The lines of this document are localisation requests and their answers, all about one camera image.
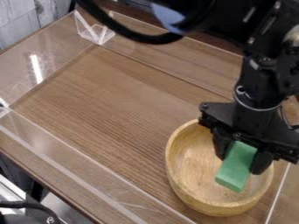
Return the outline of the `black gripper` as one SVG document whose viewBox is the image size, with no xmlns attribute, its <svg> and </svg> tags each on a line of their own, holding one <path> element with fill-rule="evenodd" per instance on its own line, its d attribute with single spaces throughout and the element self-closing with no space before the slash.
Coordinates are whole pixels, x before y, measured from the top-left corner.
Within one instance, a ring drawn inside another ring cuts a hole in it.
<svg viewBox="0 0 299 224">
<path fill-rule="evenodd" d="M 257 148 L 249 171 L 260 175 L 273 159 L 299 163 L 299 126 L 290 126 L 278 110 L 253 111 L 234 102 L 202 102 L 198 124 L 212 133 L 214 154 L 225 158 L 233 141 Z"/>
</svg>

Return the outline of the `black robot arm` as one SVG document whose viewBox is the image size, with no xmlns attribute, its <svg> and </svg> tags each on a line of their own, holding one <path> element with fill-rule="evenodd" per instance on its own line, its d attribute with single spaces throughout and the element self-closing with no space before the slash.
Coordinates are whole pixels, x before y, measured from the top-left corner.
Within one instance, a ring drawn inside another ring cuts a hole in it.
<svg viewBox="0 0 299 224">
<path fill-rule="evenodd" d="M 261 174 L 273 161 L 299 163 L 299 125 L 284 101 L 299 95 L 299 0 L 261 0 L 242 22 L 240 76 L 232 102 L 204 102 L 198 123 L 212 133 L 214 154 L 228 157 L 234 141 L 256 148 L 249 171 Z"/>
</svg>

